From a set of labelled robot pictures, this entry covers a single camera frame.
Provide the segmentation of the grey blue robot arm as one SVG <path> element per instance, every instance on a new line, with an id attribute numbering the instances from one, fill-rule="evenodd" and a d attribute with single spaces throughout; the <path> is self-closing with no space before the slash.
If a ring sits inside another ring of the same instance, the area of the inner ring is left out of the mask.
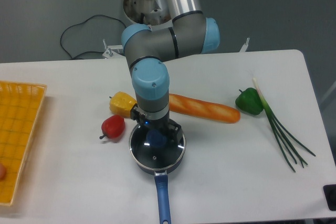
<path id="1" fill-rule="evenodd" d="M 170 119 L 169 74 L 165 62 L 207 53 L 219 46 L 216 21 L 204 16 L 199 0 L 166 0 L 172 26 L 152 30 L 135 23 L 122 33 L 123 52 L 138 105 L 131 118 L 178 142 L 181 127 Z"/>

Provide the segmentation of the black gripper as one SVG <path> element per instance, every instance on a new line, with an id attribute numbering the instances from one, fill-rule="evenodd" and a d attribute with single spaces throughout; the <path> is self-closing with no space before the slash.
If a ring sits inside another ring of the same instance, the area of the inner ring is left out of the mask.
<path id="1" fill-rule="evenodd" d="M 162 135 L 165 135 L 172 144 L 179 144 L 183 138 L 182 127 L 175 121 L 170 121 L 169 115 L 165 115 L 158 120 L 150 120 L 145 117 L 145 114 L 135 104 L 130 111 L 130 118 L 137 121 L 138 124 L 143 124 L 145 134 L 150 130 L 157 130 Z"/>

